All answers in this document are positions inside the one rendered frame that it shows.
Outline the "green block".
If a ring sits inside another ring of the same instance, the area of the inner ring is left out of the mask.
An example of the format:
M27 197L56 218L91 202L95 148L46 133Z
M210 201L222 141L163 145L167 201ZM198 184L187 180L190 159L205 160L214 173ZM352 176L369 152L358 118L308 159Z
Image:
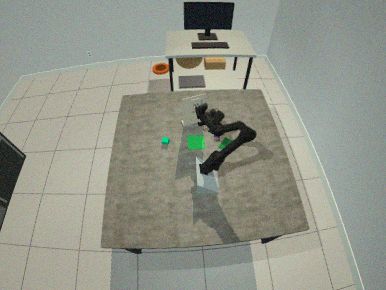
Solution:
M162 144L167 144L168 145L168 143L169 143L169 138L163 137L162 138Z

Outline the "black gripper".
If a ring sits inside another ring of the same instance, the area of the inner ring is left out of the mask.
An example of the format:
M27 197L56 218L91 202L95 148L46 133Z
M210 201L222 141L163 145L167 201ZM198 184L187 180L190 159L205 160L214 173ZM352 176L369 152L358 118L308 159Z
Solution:
M199 106L199 107L195 106L195 111L196 111L196 114L197 114L197 119L200 118L200 121L201 121L201 122L198 122L199 126L205 125L207 120L212 118L212 116L209 116L207 114L207 112L205 112L205 110L207 110L207 108L208 108L208 105L206 103L201 105L201 106Z

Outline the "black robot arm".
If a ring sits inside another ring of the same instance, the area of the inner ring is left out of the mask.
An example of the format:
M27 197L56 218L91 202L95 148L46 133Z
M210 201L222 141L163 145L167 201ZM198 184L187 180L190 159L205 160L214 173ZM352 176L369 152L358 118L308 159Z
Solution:
M229 145L227 145L221 151L214 151L211 153L209 158L202 164L199 164L200 173L207 175L213 170L219 171L221 164L225 161L226 157L229 156L234 150L240 147L242 144L247 143L256 138L257 132L247 127L243 122L236 121L223 125L221 121L225 118L224 114L221 111L215 111L211 109L210 112L207 112L209 116L212 116L207 120L206 125L208 126L208 132L221 136L226 132L241 130L238 137L235 138Z

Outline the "beige panel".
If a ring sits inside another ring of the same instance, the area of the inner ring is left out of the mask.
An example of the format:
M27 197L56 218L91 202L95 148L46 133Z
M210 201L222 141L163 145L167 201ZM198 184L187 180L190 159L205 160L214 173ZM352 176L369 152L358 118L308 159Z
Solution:
M199 107L205 103L206 94L182 99L183 120L181 122L183 126L201 122L200 118L197 119L197 114L194 106Z

